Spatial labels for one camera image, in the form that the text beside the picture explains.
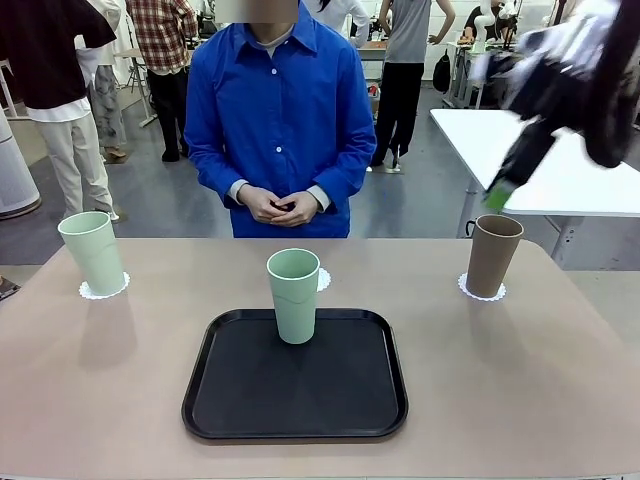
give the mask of tray rim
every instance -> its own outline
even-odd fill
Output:
[[[187,386],[187,391],[184,396],[184,400],[182,401],[181,407],[181,416],[183,423],[191,434],[195,435],[198,438],[202,438],[205,440],[279,440],[279,439],[375,439],[387,437],[397,430],[400,429],[402,425],[404,425],[407,415],[409,413],[409,398],[407,397],[407,389],[404,383],[404,376],[402,375],[402,367],[400,365],[400,358],[398,357],[398,349],[395,339],[395,333],[393,328],[387,322],[387,320],[380,314],[375,313],[371,310],[360,309],[360,308],[318,308],[316,310],[316,315],[322,315],[322,313],[332,312],[334,315],[336,313],[348,314],[348,313],[358,313],[360,315],[365,315],[370,317],[376,323],[381,325],[381,328],[385,332],[385,344],[387,350],[387,358],[389,361],[389,366],[391,368],[391,378],[393,383],[393,389],[396,396],[396,401],[398,403],[398,415],[394,419],[394,421],[386,428],[381,430],[373,431],[372,433],[361,433],[356,435],[308,435],[308,434],[263,434],[263,435],[246,435],[246,434],[238,434],[238,435],[211,435],[207,432],[204,432],[196,425],[193,419],[193,409],[195,406],[195,399],[197,398],[199,382],[202,380],[202,374],[204,373],[204,366],[206,362],[202,362],[203,355],[206,354],[205,358],[208,358],[208,351],[211,350],[211,346],[213,343],[213,338],[215,337],[212,334],[212,331],[217,330],[220,326],[231,323],[233,321],[238,321],[242,318],[243,314],[251,313],[251,314],[273,314],[275,315],[274,309],[270,308],[259,308],[259,309],[248,309],[248,308],[240,308],[235,310],[229,310],[221,315],[218,315],[209,325],[207,326],[204,334],[204,338],[202,339],[202,343],[200,345],[200,349],[198,351],[198,355],[195,360],[195,365],[193,367],[193,372],[191,373],[191,378],[189,379],[189,384]]]

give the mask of dark pants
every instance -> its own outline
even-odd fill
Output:
[[[399,148],[400,156],[409,151],[416,124],[423,73],[422,63],[385,64],[376,124],[378,148],[373,154],[372,166],[382,165],[388,148],[392,151]]]
[[[187,144],[184,140],[184,126],[187,119],[187,83],[188,75],[185,70],[176,74],[156,75],[152,71],[149,74],[149,91],[162,128],[165,153],[163,160],[178,160],[178,134],[176,122],[180,129],[180,143],[186,152]]]

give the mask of cup rim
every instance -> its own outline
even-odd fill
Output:
[[[104,216],[104,222],[99,225],[98,227],[92,229],[92,230],[87,230],[86,232],[65,232],[63,230],[63,225],[65,223],[67,223],[68,220],[71,220],[72,218],[76,218],[76,217],[80,217],[80,216],[85,216],[85,215],[100,215],[100,216]],[[68,237],[74,237],[74,236],[78,236],[78,235],[87,235],[89,233],[93,233],[93,232],[97,232],[98,230],[100,230],[101,228],[104,228],[105,225],[108,225],[111,223],[111,217],[109,217],[108,213],[105,212],[99,212],[99,211],[95,211],[95,212],[80,212],[80,213],[76,213],[75,215],[71,215],[70,217],[65,218],[64,220],[62,220],[59,224],[58,224],[58,232],[60,233],[60,235],[66,235]]]
[[[517,224],[520,227],[520,233],[514,233],[513,235],[500,235],[499,233],[495,233],[495,232],[490,232],[489,230],[487,230],[486,228],[483,228],[479,222],[480,219],[485,218],[485,217],[500,217],[500,218],[506,218],[507,220],[510,220],[512,222],[514,222],[515,224]],[[494,237],[499,237],[499,238],[516,238],[519,237],[520,235],[522,235],[524,233],[524,225],[522,225],[519,221],[514,220],[511,217],[507,217],[506,215],[498,215],[495,213],[488,213],[486,215],[480,215],[477,219],[476,219],[476,228],[479,228],[480,230],[482,230],[484,233],[488,234],[488,235],[493,235]]]
[[[311,254],[313,258],[316,259],[316,268],[313,270],[313,272],[309,273],[308,275],[305,275],[304,277],[297,277],[297,278],[282,277],[280,275],[273,273],[273,271],[271,271],[271,260],[273,260],[273,258],[275,258],[277,255],[280,255],[281,253],[285,253],[285,252],[304,252],[304,253]],[[271,255],[269,257],[269,260],[267,260],[267,271],[269,272],[269,275],[272,275],[278,280],[285,280],[285,281],[291,281],[291,282],[298,281],[298,280],[306,280],[307,278],[314,276],[318,272],[318,270],[320,270],[320,259],[315,253],[305,248],[285,248],[284,250],[279,250],[273,255]]]

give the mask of black bag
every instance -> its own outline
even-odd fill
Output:
[[[436,68],[433,70],[433,88],[442,93],[447,93],[449,90],[449,83],[451,82],[451,62],[449,61],[449,56],[447,52],[444,52],[444,55],[438,63],[436,63]]]

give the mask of brown cup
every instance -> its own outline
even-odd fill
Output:
[[[467,290],[480,298],[495,297],[513,254],[524,235],[520,222],[502,215],[483,215],[473,230],[473,247],[467,273]]]

